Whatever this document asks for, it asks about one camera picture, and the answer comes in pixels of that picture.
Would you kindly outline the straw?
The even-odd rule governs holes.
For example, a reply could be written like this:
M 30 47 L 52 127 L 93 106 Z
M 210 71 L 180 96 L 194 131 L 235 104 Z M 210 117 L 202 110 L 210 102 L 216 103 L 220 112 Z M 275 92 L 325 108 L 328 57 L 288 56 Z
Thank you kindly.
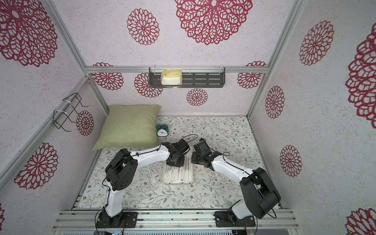
M 149 165 L 147 165 L 147 170 L 148 170 L 148 173 L 150 175 L 150 179 L 151 179 L 152 184 L 155 185 L 156 184 L 156 180 L 154 178 L 154 175 L 153 175 L 153 173 L 152 173 Z

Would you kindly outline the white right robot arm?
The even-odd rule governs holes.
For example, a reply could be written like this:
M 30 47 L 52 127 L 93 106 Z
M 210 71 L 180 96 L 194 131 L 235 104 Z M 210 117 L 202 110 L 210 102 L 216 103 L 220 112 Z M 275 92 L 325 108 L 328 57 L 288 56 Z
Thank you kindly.
M 262 219 L 279 204 L 281 196 L 264 169 L 246 168 L 229 160 L 224 153 L 211 149 L 205 139 L 200 139 L 193 147 L 193 164 L 202 165 L 239 183 L 243 198 L 228 209 L 232 223 L 249 216 Z

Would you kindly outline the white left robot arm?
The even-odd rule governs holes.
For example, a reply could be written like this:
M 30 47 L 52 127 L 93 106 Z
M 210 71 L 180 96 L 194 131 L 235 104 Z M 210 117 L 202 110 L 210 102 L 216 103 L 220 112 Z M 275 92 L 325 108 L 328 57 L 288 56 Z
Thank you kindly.
M 105 169 L 104 185 L 109 189 L 104 210 L 109 218 L 122 212 L 122 200 L 125 189 L 132 183 L 138 168 L 166 162 L 169 166 L 182 167 L 189 144 L 181 139 L 176 143 L 164 142 L 157 147 L 130 152 L 121 149 Z

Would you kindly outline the white plastic storage tray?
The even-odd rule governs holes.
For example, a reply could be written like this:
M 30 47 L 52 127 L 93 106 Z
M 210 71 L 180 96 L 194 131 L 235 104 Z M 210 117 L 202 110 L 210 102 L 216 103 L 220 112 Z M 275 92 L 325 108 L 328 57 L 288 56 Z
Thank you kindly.
M 192 163 L 193 149 L 185 154 L 183 166 L 169 166 L 164 163 L 162 183 L 165 185 L 188 185 L 194 180 L 193 177 L 193 163 Z

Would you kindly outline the teal alarm clock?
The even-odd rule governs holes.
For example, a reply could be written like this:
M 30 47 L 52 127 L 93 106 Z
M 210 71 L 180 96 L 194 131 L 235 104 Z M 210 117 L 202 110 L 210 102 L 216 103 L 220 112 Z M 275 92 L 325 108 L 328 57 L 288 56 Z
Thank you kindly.
M 159 124 L 156 129 L 158 137 L 167 137 L 169 135 L 169 128 L 166 124 Z

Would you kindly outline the green linen pillow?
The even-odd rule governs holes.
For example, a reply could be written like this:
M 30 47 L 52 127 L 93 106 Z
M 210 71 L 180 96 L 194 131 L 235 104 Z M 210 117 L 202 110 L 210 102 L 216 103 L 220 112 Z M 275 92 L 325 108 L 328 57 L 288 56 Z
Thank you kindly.
M 110 105 L 93 150 L 116 147 L 152 148 L 158 145 L 156 119 L 161 106 Z

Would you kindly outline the yellow sponge pack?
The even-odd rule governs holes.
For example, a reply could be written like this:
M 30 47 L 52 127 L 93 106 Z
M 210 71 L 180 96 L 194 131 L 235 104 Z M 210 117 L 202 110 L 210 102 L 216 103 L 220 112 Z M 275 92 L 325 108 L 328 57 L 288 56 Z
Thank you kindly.
M 163 86 L 180 86 L 183 83 L 181 70 L 163 70 L 161 73 L 161 84 Z

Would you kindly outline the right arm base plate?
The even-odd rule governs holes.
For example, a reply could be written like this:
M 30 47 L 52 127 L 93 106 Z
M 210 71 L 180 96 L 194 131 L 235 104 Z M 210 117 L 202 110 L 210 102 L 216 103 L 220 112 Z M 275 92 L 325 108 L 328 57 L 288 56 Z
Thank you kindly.
M 256 227 L 256 220 L 254 216 L 246 216 L 239 219 L 234 213 L 229 211 L 216 211 L 214 212 L 216 227 Z

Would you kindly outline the dark metal wall shelf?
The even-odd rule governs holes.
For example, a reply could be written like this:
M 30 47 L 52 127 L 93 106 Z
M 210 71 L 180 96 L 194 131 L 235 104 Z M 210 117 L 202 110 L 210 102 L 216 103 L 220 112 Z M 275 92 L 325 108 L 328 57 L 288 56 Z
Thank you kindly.
M 149 68 L 149 84 L 151 88 L 223 88 L 225 84 L 225 68 L 214 72 L 183 72 L 181 85 L 163 85 L 162 72 Z

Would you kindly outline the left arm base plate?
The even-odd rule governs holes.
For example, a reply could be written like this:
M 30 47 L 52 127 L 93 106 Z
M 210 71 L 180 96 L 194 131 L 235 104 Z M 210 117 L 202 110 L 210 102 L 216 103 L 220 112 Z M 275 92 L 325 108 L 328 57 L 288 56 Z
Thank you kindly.
M 137 219 L 137 212 L 120 212 L 110 217 L 106 211 L 101 211 L 96 220 L 96 228 L 135 228 Z

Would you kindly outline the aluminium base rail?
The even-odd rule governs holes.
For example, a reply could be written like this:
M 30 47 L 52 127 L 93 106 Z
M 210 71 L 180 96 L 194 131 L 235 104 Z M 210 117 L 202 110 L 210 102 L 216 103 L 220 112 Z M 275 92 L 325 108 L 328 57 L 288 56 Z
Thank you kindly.
M 135 228 L 130 231 L 177 231 L 177 230 L 243 230 L 260 235 L 266 231 L 285 230 L 289 235 L 302 234 L 295 215 L 290 209 L 275 209 L 270 215 L 256 220 L 256 227 L 216 227 L 214 212 L 225 209 L 196 209 L 196 210 L 124 210 L 122 212 L 137 212 L 138 219 Z M 104 231 L 119 231 L 122 228 L 96 228 L 99 211 L 77 210 L 61 211 L 52 227 L 52 234 L 62 235 L 65 232 L 87 232 L 101 234 Z

